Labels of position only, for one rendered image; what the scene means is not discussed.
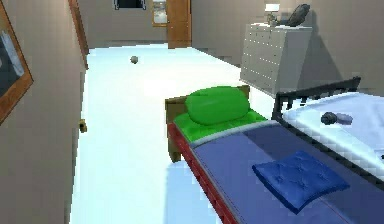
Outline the brown wooden door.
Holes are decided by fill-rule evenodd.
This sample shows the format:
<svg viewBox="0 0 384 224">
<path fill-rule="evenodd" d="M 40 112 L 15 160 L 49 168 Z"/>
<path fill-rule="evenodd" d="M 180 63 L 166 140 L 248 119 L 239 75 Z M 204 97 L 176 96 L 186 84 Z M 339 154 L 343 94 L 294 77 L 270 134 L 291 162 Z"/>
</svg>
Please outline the brown wooden door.
<svg viewBox="0 0 384 224">
<path fill-rule="evenodd" d="M 190 0 L 167 0 L 167 41 L 169 49 L 191 45 Z"/>
</svg>

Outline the dark grey drill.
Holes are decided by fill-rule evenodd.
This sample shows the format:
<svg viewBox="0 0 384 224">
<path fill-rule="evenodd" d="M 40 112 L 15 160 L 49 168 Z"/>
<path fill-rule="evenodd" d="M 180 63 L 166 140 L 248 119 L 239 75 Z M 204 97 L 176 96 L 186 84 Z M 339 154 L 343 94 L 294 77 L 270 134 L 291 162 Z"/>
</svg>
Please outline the dark grey drill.
<svg viewBox="0 0 384 224">
<path fill-rule="evenodd" d="M 325 112 L 321 116 L 321 122 L 324 125 L 331 125 L 331 124 L 351 125 L 352 121 L 353 121 L 353 118 L 350 115 L 341 114 L 341 113 Z"/>
</svg>

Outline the dark grey oval object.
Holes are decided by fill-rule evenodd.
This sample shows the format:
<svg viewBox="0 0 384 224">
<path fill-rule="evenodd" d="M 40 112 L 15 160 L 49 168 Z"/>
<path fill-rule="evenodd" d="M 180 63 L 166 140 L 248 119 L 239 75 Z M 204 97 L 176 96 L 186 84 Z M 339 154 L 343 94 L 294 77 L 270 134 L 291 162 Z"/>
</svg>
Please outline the dark grey oval object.
<svg viewBox="0 0 384 224">
<path fill-rule="evenodd" d="M 291 16 L 280 22 L 281 25 L 296 27 L 301 25 L 309 13 L 310 6 L 308 4 L 300 4 L 295 8 Z"/>
</svg>

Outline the blue square cushion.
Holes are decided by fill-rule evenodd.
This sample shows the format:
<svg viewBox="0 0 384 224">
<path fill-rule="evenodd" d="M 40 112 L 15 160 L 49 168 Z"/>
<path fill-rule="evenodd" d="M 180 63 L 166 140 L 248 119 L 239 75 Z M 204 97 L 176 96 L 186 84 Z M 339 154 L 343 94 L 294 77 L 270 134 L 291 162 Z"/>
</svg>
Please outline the blue square cushion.
<svg viewBox="0 0 384 224">
<path fill-rule="evenodd" d="M 350 187 L 336 172 L 304 151 L 281 160 L 254 164 L 252 170 L 294 214 L 319 197 Z"/>
</svg>

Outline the grey chest of drawers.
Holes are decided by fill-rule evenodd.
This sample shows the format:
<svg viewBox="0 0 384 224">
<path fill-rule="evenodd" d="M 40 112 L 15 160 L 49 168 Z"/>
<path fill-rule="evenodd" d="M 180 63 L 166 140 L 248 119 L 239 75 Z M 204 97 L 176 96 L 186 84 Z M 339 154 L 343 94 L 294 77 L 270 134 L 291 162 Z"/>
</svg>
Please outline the grey chest of drawers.
<svg viewBox="0 0 384 224">
<path fill-rule="evenodd" d="M 247 24 L 240 80 L 274 97 L 298 89 L 312 28 Z"/>
</svg>

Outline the green pillow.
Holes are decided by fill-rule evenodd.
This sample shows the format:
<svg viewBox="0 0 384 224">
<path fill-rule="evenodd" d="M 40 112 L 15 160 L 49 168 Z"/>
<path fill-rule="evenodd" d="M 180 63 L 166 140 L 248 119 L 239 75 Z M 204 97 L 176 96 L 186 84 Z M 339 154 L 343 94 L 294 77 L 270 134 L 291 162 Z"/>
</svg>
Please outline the green pillow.
<svg viewBox="0 0 384 224">
<path fill-rule="evenodd" d="M 216 86 L 191 93 L 185 101 L 190 118 L 202 125 L 239 119 L 250 110 L 246 95 L 237 87 Z"/>
</svg>

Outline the wood framed wall picture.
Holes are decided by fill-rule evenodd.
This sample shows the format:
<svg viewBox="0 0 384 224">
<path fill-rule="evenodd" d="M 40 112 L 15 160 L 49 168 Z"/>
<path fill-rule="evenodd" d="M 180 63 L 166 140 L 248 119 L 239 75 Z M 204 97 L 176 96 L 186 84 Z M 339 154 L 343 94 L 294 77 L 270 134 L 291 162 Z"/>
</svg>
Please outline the wood framed wall picture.
<svg viewBox="0 0 384 224">
<path fill-rule="evenodd" d="M 32 83 L 31 72 L 0 0 L 0 125 Z"/>
</svg>

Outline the blue bed with wooden headboard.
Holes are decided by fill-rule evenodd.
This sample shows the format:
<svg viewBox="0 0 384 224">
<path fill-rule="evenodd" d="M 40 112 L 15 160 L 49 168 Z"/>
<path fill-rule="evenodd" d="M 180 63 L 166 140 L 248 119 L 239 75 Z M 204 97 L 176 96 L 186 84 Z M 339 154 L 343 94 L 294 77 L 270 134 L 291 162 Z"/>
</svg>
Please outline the blue bed with wooden headboard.
<svg viewBox="0 0 384 224">
<path fill-rule="evenodd" d="M 187 112 L 188 96 L 165 102 L 169 156 L 186 161 L 223 224 L 384 224 L 383 190 L 272 117 L 250 109 L 239 119 L 202 125 Z M 328 166 L 350 187 L 313 200 L 298 214 L 291 212 L 252 166 L 297 151 Z"/>
</svg>

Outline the white bed with black frame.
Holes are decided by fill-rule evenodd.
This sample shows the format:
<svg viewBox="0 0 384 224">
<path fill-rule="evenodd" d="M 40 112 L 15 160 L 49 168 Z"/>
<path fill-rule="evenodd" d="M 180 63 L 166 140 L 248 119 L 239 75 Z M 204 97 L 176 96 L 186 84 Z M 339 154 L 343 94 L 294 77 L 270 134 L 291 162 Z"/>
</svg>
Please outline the white bed with black frame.
<svg viewBox="0 0 384 224">
<path fill-rule="evenodd" d="M 276 94 L 272 118 L 384 191 L 384 97 L 360 93 L 360 77 Z M 353 118 L 324 125 L 325 112 Z"/>
</svg>

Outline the black framed window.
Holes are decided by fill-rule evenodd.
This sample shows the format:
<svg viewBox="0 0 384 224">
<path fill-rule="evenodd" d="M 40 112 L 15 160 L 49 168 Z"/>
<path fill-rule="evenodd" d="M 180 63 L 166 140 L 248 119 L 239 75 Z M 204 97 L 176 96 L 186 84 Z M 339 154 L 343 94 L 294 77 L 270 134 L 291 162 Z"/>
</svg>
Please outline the black framed window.
<svg viewBox="0 0 384 224">
<path fill-rule="evenodd" d="M 119 9 L 146 9 L 145 0 L 114 0 L 114 7 Z"/>
</svg>

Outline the white table lamp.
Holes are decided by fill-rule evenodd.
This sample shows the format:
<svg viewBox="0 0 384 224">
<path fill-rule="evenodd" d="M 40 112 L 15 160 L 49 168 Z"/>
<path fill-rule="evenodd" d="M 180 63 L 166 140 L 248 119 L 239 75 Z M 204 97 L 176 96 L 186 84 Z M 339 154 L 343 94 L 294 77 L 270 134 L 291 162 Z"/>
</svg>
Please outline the white table lamp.
<svg viewBox="0 0 384 224">
<path fill-rule="evenodd" d="M 267 3 L 265 12 L 267 13 L 267 23 L 271 27 L 275 27 L 278 23 L 276 13 L 279 12 L 280 5 L 276 3 Z"/>
</svg>

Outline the brown wooden door frame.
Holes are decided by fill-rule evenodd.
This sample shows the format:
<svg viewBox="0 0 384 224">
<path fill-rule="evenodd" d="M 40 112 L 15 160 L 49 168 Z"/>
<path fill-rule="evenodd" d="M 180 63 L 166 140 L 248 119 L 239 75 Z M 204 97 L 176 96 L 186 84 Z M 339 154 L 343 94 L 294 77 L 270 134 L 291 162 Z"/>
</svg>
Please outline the brown wooden door frame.
<svg viewBox="0 0 384 224">
<path fill-rule="evenodd" d="M 88 68 L 87 55 L 89 54 L 89 48 L 88 48 L 86 35 L 85 35 L 83 23 L 82 23 L 80 8 L 77 0 L 68 0 L 68 3 L 69 3 L 69 8 L 70 8 L 72 19 L 75 26 L 75 31 L 76 31 L 82 59 L 83 59 L 85 68 Z"/>
</svg>

